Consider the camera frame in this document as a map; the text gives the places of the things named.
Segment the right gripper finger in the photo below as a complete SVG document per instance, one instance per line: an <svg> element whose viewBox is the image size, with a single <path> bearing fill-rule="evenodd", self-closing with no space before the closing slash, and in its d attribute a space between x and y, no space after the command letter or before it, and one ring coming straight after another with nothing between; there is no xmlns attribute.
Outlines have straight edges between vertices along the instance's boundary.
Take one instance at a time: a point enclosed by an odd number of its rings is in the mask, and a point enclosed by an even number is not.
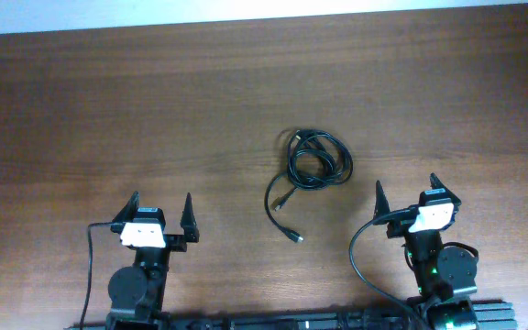
<svg viewBox="0 0 528 330"><path fill-rule="evenodd" d="M384 215L387 215L391 212L389 202L387 200L386 194L383 190L382 184L380 181L376 181L375 184L375 207L374 207L374 218L379 218Z"/></svg>
<svg viewBox="0 0 528 330"><path fill-rule="evenodd" d="M432 172L429 176L430 186L432 190L446 190L446 186L441 182L437 175Z"/></svg>

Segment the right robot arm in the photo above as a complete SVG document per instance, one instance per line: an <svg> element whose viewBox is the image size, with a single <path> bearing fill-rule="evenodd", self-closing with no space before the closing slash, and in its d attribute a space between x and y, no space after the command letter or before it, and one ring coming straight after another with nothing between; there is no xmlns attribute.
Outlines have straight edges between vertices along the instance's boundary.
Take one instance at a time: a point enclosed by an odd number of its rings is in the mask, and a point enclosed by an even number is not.
<svg viewBox="0 0 528 330"><path fill-rule="evenodd" d="M387 238L404 240L405 262L419 291L407 303L421 328L478 329L470 296L478 290L479 252L442 240L441 233L455 223L461 200L433 173L430 186L420 193L418 203L392 210L377 182L372 224L385 225Z"/></svg>

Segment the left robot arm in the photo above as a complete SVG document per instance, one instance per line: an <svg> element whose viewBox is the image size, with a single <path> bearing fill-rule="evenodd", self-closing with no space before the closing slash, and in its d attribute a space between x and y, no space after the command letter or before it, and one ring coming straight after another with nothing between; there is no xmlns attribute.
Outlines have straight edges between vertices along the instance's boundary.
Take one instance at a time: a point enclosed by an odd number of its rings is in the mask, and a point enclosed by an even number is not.
<svg viewBox="0 0 528 330"><path fill-rule="evenodd" d="M141 207L134 192L114 217L110 229L120 243L135 251L134 261L117 270L107 290L111 300L107 329L167 329L170 315L162 310L166 280L173 252L183 253L199 241L193 199L187 195L181 214L180 234L166 232L166 220L158 207Z"/></svg>

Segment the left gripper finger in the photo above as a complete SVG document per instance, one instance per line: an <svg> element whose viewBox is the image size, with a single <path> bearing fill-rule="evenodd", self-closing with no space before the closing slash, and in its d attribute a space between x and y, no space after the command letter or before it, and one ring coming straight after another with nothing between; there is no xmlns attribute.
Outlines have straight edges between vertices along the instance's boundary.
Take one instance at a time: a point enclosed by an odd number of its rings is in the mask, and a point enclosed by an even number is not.
<svg viewBox="0 0 528 330"><path fill-rule="evenodd" d="M127 201L126 205L118 212L118 214L112 220L113 223L127 223L131 222L136 213L138 212L139 206L139 192L134 191Z"/></svg>
<svg viewBox="0 0 528 330"><path fill-rule="evenodd" d="M184 239L187 242L199 241L199 229L193 212L193 199L189 192L186 195L180 226L183 230Z"/></svg>

